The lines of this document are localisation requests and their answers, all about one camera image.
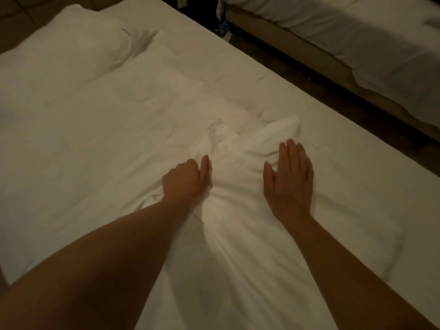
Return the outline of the person's right hand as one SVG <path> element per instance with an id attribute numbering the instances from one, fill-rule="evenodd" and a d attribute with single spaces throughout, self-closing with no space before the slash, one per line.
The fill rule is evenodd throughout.
<path id="1" fill-rule="evenodd" d="M 313 184 L 307 181 L 307 154 L 304 147 L 298 149 L 298 169 L 289 168 L 286 142 L 279 144 L 277 170 L 274 169 L 275 191 L 266 200 L 274 217 L 285 227 L 294 220 L 307 218 L 311 214 Z"/>

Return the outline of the person's left hand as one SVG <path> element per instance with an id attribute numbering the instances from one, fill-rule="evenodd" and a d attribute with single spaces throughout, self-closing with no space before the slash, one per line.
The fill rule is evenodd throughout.
<path id="1" fill-rule="evenodd" d="M 198 205 L 210 183 L 200 180 L 200 165 L 194 159 L 178 164 L 162 177 L 163 201 L 187 212 Z"/>

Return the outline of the white duvet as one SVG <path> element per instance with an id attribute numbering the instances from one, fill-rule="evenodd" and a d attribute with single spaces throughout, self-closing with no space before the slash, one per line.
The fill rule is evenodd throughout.
<path id="1" fill-rule="evenodd" d="M 163 197 L 162 176 L 209 155 L 212 187 L 185 221 L 136 330 L 336 330 L 294 240 L 263 195 L 263 164 L 302 143 L 312 215 L 387 279 L 404 229 L 306 139 L 300 115 L 264 121 L 165 46 L 0 129 L 0 267 L 14 283 L 83 235 Z"/>

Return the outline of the person's left forearm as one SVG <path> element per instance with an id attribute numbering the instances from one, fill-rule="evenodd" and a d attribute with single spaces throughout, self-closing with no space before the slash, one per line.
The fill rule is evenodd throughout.
<path id="1" fill-rule="evenodd" d="M 0 330 L 135 330 L 192 205 L 165 197 L 47 258 L 0 297 Z"/>

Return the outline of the person's right forearm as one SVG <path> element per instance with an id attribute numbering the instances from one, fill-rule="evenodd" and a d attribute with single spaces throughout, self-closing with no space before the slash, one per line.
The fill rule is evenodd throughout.
<path id="1" fill-rule="evenodd" d="M 440 330 L 310 215 L 278 212 L 338 330 Z"/>

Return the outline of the white fitted bed sheet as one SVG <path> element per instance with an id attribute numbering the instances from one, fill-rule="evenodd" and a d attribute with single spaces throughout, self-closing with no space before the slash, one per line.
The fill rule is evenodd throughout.
<path id="1" fill-rule="evenodd" d="M 162 44 L 253 116 L 299 114 L 304 137 L 403 218 L 403 252 L 388 282 L 440 327 L 439 144 L 238 29 L 225 42 L 162 0 L 103 12 L 161 30 Z"/>

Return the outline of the beige bed base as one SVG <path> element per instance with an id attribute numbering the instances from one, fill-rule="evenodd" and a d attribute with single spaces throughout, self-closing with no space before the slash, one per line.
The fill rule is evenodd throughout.
<path id="1" fill-rule="evenodd" d="M 225 16 L 227 21 L 245 33 L 295 59 L 328 80 L 347 89 L 360 99 L 387 112 L 440 143 L 440 128 L 417 120 L 398 103 L 371 90 L 361 88 L 356 84 L 349 67 L 326 51 L 298 37 L 287 29 L 283 29 L 277 24 L 235 5 L 225 5 Z"/>

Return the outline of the blue and white crumpled bag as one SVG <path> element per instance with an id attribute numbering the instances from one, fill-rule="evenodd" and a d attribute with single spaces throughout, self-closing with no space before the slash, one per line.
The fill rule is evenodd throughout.
<path id="1" fill-rule="evenodd" d="M 214 30 L 215 35 L 217 35 L 219 38 L 222 38 L 227 43 L 230 42 L 233 34 L 231 32 L 231 27 L 228 23 L 228 21 L 221 22 L 218 27 Z"/>

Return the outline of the white sheet of neighbouring bed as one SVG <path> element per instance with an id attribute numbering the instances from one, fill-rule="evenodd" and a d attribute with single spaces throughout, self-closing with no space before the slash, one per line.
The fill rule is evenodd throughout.
<path id="1" fill-rule="evenodd" d="M 440 128 L 440 5 L 432 0 L 219 0 L 321 48 L 355 82 Z"/>

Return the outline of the white pillow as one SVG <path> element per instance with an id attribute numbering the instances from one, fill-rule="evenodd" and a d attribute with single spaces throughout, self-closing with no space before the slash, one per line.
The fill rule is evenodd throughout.
<path id="1" fill-rule="evenodd" d="M 116 16 L 65 7 L 0 54 L 0 121 L 62 99 L 144 52 L 158 31 Z"/>

